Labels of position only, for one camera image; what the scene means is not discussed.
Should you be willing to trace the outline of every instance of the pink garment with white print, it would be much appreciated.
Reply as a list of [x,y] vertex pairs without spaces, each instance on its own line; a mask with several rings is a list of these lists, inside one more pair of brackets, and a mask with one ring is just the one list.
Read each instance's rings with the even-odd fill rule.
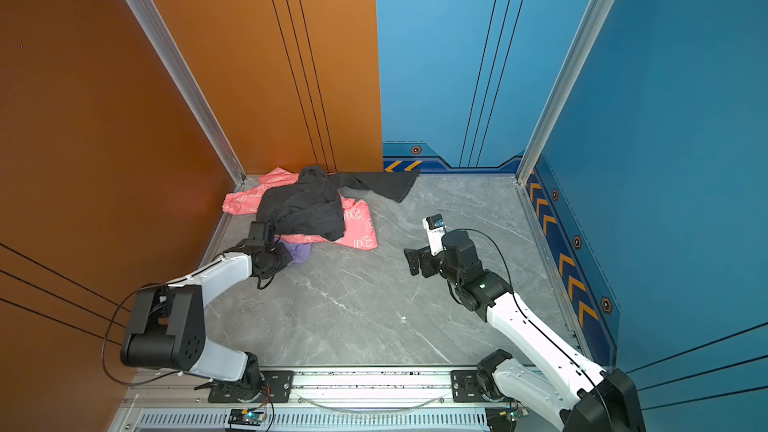
[[[226,194],[222,210],[234,216],[255,214],[261,204],[261,197],[268,189],[273,187],[288,186],[299,180],[299,174],[294,174],[282,168],[275,168],[272,172],[259,177],[260,185],[251,190]],[[376,240],[376,230],[373,229],[373,220],[368,203],[364,200],[355,201],[354,198],[341,197],[344,209],[344,236],[333,241],[334,244],[347,247],[371,250],[379,246]],[[312,242],[328,242],[319,235],[282,235],[283,240],[292,244],[308,244]]]
[[289,186],[299,180],[299,174],[288,172],[284,168],[275,168],[272,172],[259,177],[259,186],[244,192],[226,194],[221,209],[233,216],[255,214],[261,204],[264,192],[273,187]]

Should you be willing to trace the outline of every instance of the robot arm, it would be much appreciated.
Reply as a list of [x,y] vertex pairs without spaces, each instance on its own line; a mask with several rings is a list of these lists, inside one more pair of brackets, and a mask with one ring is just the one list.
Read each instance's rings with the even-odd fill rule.
[[204,308],[248,277],[271,278],[291,261],[273,228],[253,222],[249,237],[197,271],[137,293],[120,360],[129,367],[172,368],[211,379],[211,387],[248,401],[263,379],[256,356],[205,336]]
[[512,340],[543,373],[526,369],[504,350],[478,365],[490,400],[515,398],[566,432],[644,432],[638,393],[621,370],[608,374],[574,350],[525,305],[498,275],[482,267],[466,232],[446,232],[442,216],[423,220],[429,246],[404,253],[416,275],[440,274],[462,305]]

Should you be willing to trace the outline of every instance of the black stripe line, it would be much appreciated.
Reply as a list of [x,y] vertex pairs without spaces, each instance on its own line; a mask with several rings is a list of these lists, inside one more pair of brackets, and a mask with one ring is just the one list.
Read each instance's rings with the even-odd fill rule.
[[464,132],[464,143],[462,144],[462,154],[458,158],[459,167],[462,166],[462,160],[464,160],[464,149],[467,146],[467,137],[469,136],[469,124],[472,123],[472,109],[475,108],[475,97],[477,97],[478,85],[480,85],[480,74],[482,73],[482,63],[485,60],[485,49],[488,48],[488,38],[491,35],[491,24],[493,24],[493,13],[495,11],[496,11],[496,0],[493,0],[493,8],[491,8],[491,19],[488,21],[488,32],[485,33],[485,45],[482,48],[482,57],[480,58],[480,70],[478,70],[478,79],[475,82],[475,93],[472,94],[472,105],[469,107],[469,118],[467,119],[467,130],[466,132]]
[[482,142],[480,144],[480,151],[478,152],[478,160],[475,162],[475,167],[480,163],[480,155],[482,154],[482,148],[485,145],[485,137],[488,135],[488,126],[491,125],[491,117],[493,116],[493,108],[496,107],[496,97],[498,97],[498,90],[502,86],[502,79],[504,78],[504,69],[507,67],[507,59],[509,58],[509,51],[512,48],[512,40],[514,39],[514,32],[518,28],[518,20],[520,20],[520,11],[523,9],[523,2],[520,0],[520,7],[518,8],[518,16],[514,19],[514,27],[512,28],[512,37],[509,38],[509,46],[507,47],[507,55],[504,58],[504,65],[502,66],[502,74],[498,78],[498,84],[496,85],[496,93],[493,96],[493,104],[491,104],[491,111],[488,113],[488,122],[485,123],[485,132],[482,135]]
[[475,153],[475,143],[478,139],[478,132],[480,131],[480,123],[482,122],[482,111],[485,109],[485,101],[488,98],[488,89],[491,88],[491,80],[493,80],[493,70],[496,67],[496,57],[498,56],[498,46],[502,43],[502,36],[504,35],[504,25],[507,23],[507,14],[509,13],[509,5],[512,2],[512,0],[507,0],[507,9],[504,11],[504,20],[502,20],[502,31],[498,33],[498,42],[496,42],[496,51],[493,53],[493,62],[491,64],[491,73],[488,75],[488,84],[485,85],[485,95],[482,98],[482,106],[480,107],[480,117],[478,118],[478,125],[475,128],[475,138],[472,140],[472,149],[469,151],[469,160],[467,161],[467,167],[469,167],[469,164],[472,162],[472,154]]
[[750,328],[745,328],[743,331],[738,331],[738,332],[735,332],[734,334],[726,335],[725,337],[719,338],[719,339],[717,339],[715,341],[707,342],[705,344],[699,345],[699,346],[694,347],[694,348],[690,348],[688,350],[683,350],[682,352],[679,352],[679,353],[677,353],[675,355],[670,355],[669,357],[656,360],[655,362],[651,362],[651,363],[646,364],[646,365],[644,365],[642,367],[638,367],[638,368],[632,369],[629,372],[627,372],[627,374],[631,374],[632,372],[637,372],[638,370],[645,369],[646,367],[650,367],[651,365],[660,364],[661,362],[664,362],[666,360],[674,359],[674,358],[679,357],[679,356],[681,356],[683,354],[687,354],[688,352],[693,352],[694,350],[699,350],[700,348],[705,348],[705,347],[710,346],[712,344],[716,344],[717,342],[722,342],[722,341],[728,340],[730,338],[734,338],[737,335],[745,334],[746,332],[750,332],[750,331],[753,331],[755,329],[758,329],[758,328],[761,328],[761,327],[765,327],[766,325],[768,325],[768,322],[763,322],[762,324],[758,324],[758,325],[755,325],[755,326],[750,327]]
[[312,100],[312,91],[310,90],[310,81],[306,78],[306,68],[304,67],[304,59],[301,56],[301,47],[299,46],[299,36],[296,34],[296,25],[293,23],[293,14],[290,11],[290,4],[286,0],[286,7],[288,8],[288,17],[290,18],[290,26],[293,28],[293,39],[296,41],[296,50],[299,52],[299,62],[301,62],[301,70],[304,72],[304,83],[306,84],[306,94],[310,96],[310,105],[312,106],[312,115],[315,117],[315,128],[317,128],[317,138],[320,140],[320,149],[322,150],[322,159],[326,163],[326,170],[328,169],[328,157],[326,156],[326,148],[322,144],[322,134],[320,133],[320,124],[317,121],[317,113],[315,112],[315,102]]
[[[41,317],[49,318],[49,319],[51,319],[53,322],[59,322],[60,324],[62,324],[62,325],[66,325],[67,327],[71,327],[71,328],[73,328],[73,329],[76,329],[76,330],[79,330],[79,331],[81,331],[81,332],[85,332],[85,333],[86,333],[86,334],[88,334],[88,335],[93,335],[93,336],[94,336],[94,337],[96,337],[96,338],[100,338],[102,341],[104,340],[104,338],[103,338],[103,337],[101,337],[101,335],[99,335],[99,334],[94,334],[93,332],[91,332],[91,331],[86,331],[85,329],[83,329],[83,328],[80,328],[80,327],[78,327],[78,326],[76,326],[76,325],[72,325],[72,324],[68,324],[67,322],[64,322],[64,321],[60,321],[60,320],[58,320],[57,318],[53,318],[53,317],[51,317],[50,315],[46,315],[46,314],[44,314],[44,313],[42,313],[42,312],[33,311],[33,310],[32,310],[32,309],[30,309],[30,308],[26,308],[26,307],[25,307],[25,306],[23,306],[23,305],[19,305],[19,304],[15,303],[15,302],[11,302],[11,301],[9,301],[9,300],[7,300],[7,299],[4,299],[4,298],[2,298],[2,297],[0,297],[0,301],[3,301],[3,302],[5,302],[6,304],[14,305],[14,306],[16,306],[16,307],[18,307],[18,308],[20,308],[20,309],[23,309],[23,310],[25,310],[25,311],[27,311],[27,312],[32,312],[33,314],[37,314],[37,315],[39,315],[39,316],[41,316]],[[107,341],[108,341],[108,342],[111,342],[111,343],[113,343],[113,344],[115,344],[115,345],[122,345],[120,342],[115,342],[115,341],[113,341],[112,339],[107,339]]]
[[304,102],[301,101],[301,94],[299,93],[299,84],[298,82],[296,82],[296,74],[293,73],[293,64],[290,62],[288,45],[286,44],[285,35],[283,35],[283,26],[280,24],[280,16],[277,15],[277,5],[275,5],[275,0],[272,0],[272,7],[275,10],[275,19],[277,19],[277,27],[280,29],[280,36],[283,37],[283,47],[285,47],[285,50],[286,50],[286,57],[288,58],[288,67],[290,67],[290,74],[293,76],[293,85],[296,88],[296,95],[299,97],[299,105],[301,106],[301,113],[304,115],[304,124],[306,125],[306,134],[310,137],[312,154],[315,156],[315,163],[317,163],[318,162],[317,152],[315,152],[315,143],[312,141],[312,132],[310,132],[310,123],[306,120],[306,112],[304,111]]
[[304,17],[304,5],[302,5],[301,0],[299,0],[299,8],[301,8],[301,19],[304,22],[304,32],[306,32],[306,43],[310,46],[310,58],[312,59],[312,68],[315,71],[315,82],[317,83],[317,93],[320,96],[320,108],[322,110],[322,119],[326,123],[326,132],[328,133],[328,145],[331,149],[331,159],[333,160],[333,170],[334,172],[338,172],[338,167],[336,166],[336,155],[333,153],[333,141],[331,140],[331,130],[328,128],[328,119],[326,118],[326,106],[322,102],[322,91],[320,89],[320,79],[317,76],[317,66],[315,65],[315,55],[312,53],[312,42],[310,42],[310,31],[306,26],[306,18]]
[[[109,302],[110,304],[118,305],[118,303],[117,303],[117,302],[111,301],[110,299],[106,298],[106,297],[105,297],[105,296],[103,296],[102,294],[100,294],[100,293],[98,293],[98,292],[95,292],[95,291],[92,291],[90,288],[88,288],[88,287],[85,287],[84,285],[82,285],[82,284],[79,284],[79,283],[75,282],[74,280],[70,279],[69,277],[66,277],[66,276],[64,276],[63,274],[59,274],[58,272],[56,272],[56,271],[55,271],[55,270],[53,270],[52,268],[50,268],[50,267],[47,267],[47,266],[45,266],[45,265],[41,264],[40,262],[38,262],[38,261],[34,260],[33,258],[30,258],[30,257],[28,257],[27,255],[24,255],[24,254],[22,254],[21,252],[19,252],[19,251],[17,251],[17,250],[14,250],[13,248],[10,248],[9,246],[7,246],[7,245],[5,245],[5,244],[3,244],[3,243],[0,243],[0,247],[3,247],[3,248],[5,248],[5,249],[9,250],[10,252],[13,252],[14,254],[18,255],[19,257],[22,257],[22,258],[25,258],[25,259],[29,260],[31,263],[33,263],[33,264],[35,264],[35,265],[38,265],[38,266],[40,266],[40,267],[43,267],[43,268],[44,268],[45,270],[47,270],[48,272],[50,272],[50,273],[52,273],[52,274],[54,274],[54,275],[57,275],[57,276],[61,277],[63,280],[65,280],[65,281],[67,281],[67,282],[70,282],[70,283],[72,283],[72,284],[75,284],[75,285],[77,285],[78,287],[80,287],[80,288],[83,288],[83,289],[87,290],[88,292],[91,292],[93,295],[97,295],[97,296],[101,297],[103,300],[105,300],[105,301]],[[130,309],[128,309],[128,308],[125,308],[125,307],[120,307],[120,308],[122,308],[122,309],[123,309],[123,310],[125,310],[125,311],[128,311],[128,312],[130,312]]]
[[724,394],[710,395],[710,396],[707,396],[707,397],[699,397],[697,399],[681,400],[680,402],[673,402],[671,404],[655,405],[653,407],[644,408],[643,410],[653,410],[653,409],[660,409],[660,408],[664,408],[664,407],[672,407],[673,405],[689,404],[691,402],[698,402],[699,400],[707,400],[707,399],[716,399],[716,398],[720,398],[720,397],[728,397],[729,395],[745,394],[746,392],[754,392],[756,390],[763,390],[763,389],[768,389],[768,385],[761,385],[760,387],[754,387],[754,388],[751,388],[751,389],[735,390],[734,392],[725,392]]
[[686,379],[690,379],[690,378],[693,378],[693,377],[699,377],[700,375],[710,374],[712,372],[717,372],[718,370],[730,369],[732,367],[748,364],[750,362],[757,362],[758,360],[763,360],[764,358],[768,358],[768,355],[763,355],[761,357],[755,357],[755,358],[752,358],[752,359],[742,360],[741,362],[735,362],[734,364],[724,365],[723,367],[709,369],[709,370],[706,370],[704,372],[699,372],[697,374],[686,375],[685,377],[681,377],[681,378],[678,378],[678,379],[667,380],[666,382],[662,382],[660,384],[649,385],[648,387],[643,387],[641,389],[638,389],[638,392],[640,392],[641,390],[648,390],[648,389],[652,389],[652,388],[655,388],[655,387],[660,387],[662,385],[672,384],[673,382],[679,382],[681,380],[686,380]]
[[[70,301],[70,300],[67,300],[66,298],[63,298],[61,295],[56,295],[56,294],[54,294],[53,292],[49,292],[49,291],[45,290],[45,289],[44,289],[44,288],[42,288],[42,287],[38,287],[37,285],[35,285],[35,284],[31,283],[31,282],[27,282],[27,281],[25,281],[23,278],[19,278],[19,277],[16,277],[14,274],[12,274],[12,273],[10,273],[10,272],[6,272],[6,271],[2,270],[1,268],[0,268],[0,273],[6,274],[7,276],[9,276],[9,277],[12,277],[12,278],[14,278],[14,279],[18,280],[19,282],[21,282],[21,283],[23,283],[23,284],[26,284],[26,285],[29,285],[30,287],[34,287],[34,288],[36,288],[37,290],[39,290],[39,291],[41,291],[41,292],[45,292],[45,293],[46,293],[46,294],[48,294],[48,295],[53,295],[54,297],[56,297],[56,298],[58,298],[58,299],[61,299],[61,300],[63,300],[64,302],[67,302],[67,303],[68,303],[68,304],[70,304],[70,305],[73,305],[73,306],[75,306],[75,307],[77,307],[77,308],[80,308],[80,309],[82,309],[82,310],[84,310],[84,311],[86,311],[86,312],[90,312],[91,314],[93,314],[93,315],[96,315],[97,317],[101,317],[101,318],[102,318],[103,320],[105,320],[105,321],[108,321],[108,320],[109,320],[109,318],[107,318],[107,317],[105,317],[105,316],[101,315],[101,314],[100,314],[100,313],[98,313],[98,312],[93,312],[93,311],[92,311],[91,309],[89,309],[89,308],[85,308],[85,307],[83,307],[83,306],[82,306],[82,305],[80,305],[80,304],[76,304],[76,303],[74,303],[74,302],[72,302],[72,301]],[[115,322],[115,323],[116,323],[116,325],[119,325],[119,326],[121,326],[122,328],[125,328],[125,326],[124,326],[124,325],[122,325],[120,322]]]

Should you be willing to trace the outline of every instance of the pile of clothes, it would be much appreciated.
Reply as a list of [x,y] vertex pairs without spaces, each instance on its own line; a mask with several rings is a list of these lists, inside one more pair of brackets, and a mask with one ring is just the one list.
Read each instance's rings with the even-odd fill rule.
[[291,244],[334,242],[370,250],[379,244],[368,204],[342,197],[339,188],[370,190],[401,202],[417,176],[418,170],[327,175],[320,166],[298,174],[275,168],[259,177],[258,187],[227,194],[222,209],[236,216],[255,213],[257,221],[272,222],[275,234]]

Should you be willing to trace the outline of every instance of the mounting plate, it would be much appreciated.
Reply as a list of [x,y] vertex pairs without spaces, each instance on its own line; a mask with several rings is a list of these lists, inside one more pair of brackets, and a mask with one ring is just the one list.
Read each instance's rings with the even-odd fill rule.
[[[476,370],[451,370],[454,402],[460,404],[469,402],[488,402],[492,404],[490,400],[487,400],[482,395],[477,373]],[[509,402],[510,400],[514,399],[505,398],[504,400],[500,400],[500,402]]]
[[[270,401],[274,404],[286,404],[293,386],[293,370],[262,370],[264,381],[270,386]],[[264,394],[259,394],[249,402],[260,403],[264,401]],[[227,397],[225,390],[212,388],[208,394],[208,402],[211,404],[232,404],[237,402],[233,397]]]

